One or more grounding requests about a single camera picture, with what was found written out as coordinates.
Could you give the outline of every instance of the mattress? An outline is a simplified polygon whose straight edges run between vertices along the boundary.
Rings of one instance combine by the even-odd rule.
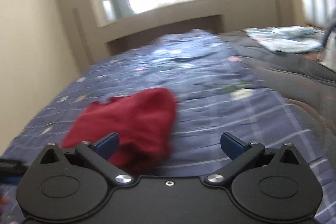
[[[89,103],[166,87],[178,102],[170,138],[173,152],[150,175],[197,176],[218,170],[231,161],[221,151],[223,132],[245,142],[257,140],[269,148],[291,142],[323,187],[316,219],[335,222],[336,177],[309,119],[295,104],[266,87],[229,40],[193,30],[161,37],[92,66],[31,120],[3,156],[29,165],[46,143],[60,143]],[[10,200],[4,223],[23,219],[15,190],[14,186],[3,187]]]

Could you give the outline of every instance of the folded garment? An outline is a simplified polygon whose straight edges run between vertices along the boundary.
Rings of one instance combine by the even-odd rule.
[[[323,46],[320,42],[323,32],[312,27],[248,28],[244,31],[249,37],[274,53],[312,52]]]
[[[77,118],[62,147],[74,147],[81,141],[93,143],[117,132],[120,147],[108,161],[138,175],[169,156],[175,112],[175,98],[165,88],[112,97],[106,104],[93,102]]]

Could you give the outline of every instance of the metal bolt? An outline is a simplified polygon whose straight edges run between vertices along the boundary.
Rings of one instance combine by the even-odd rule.
[[[175,184],[175,182],[173,181],[166,181],[165,183],[167,186],[173,186]]]
[[[212,174],[209,175],[207,179],[212,183],[220,183],[224,180],[224,177],[222,175]]]
[[[132,177],[130,175],[118,175],[115,180],[119,183],[129,183],[132,181]]]

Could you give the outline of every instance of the screw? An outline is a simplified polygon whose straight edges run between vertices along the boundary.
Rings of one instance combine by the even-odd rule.
[[[207,177],[208,181],[212,183],[220,183],[224,180],[224,177],[222,175],[218,174],[212,174]]]
[[[165,183],[167,186],[173,186],[175,184],[175,182],[173,181],[166,181]]]
[[[132,181],[132,177],[130,175],[118,175],[115,180],[119,183],[129,183]]]

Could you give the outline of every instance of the red object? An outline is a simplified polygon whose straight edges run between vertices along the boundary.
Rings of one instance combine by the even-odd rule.
[[[74,147],[81,141],[94,143],[117,132],[120,147],[108,161],[125,172],[139,174],[158,166],[170,154],[175,112],[175,98],[165,88],[111,97],[107,104],[93,102],[77,118],[62,147]]]

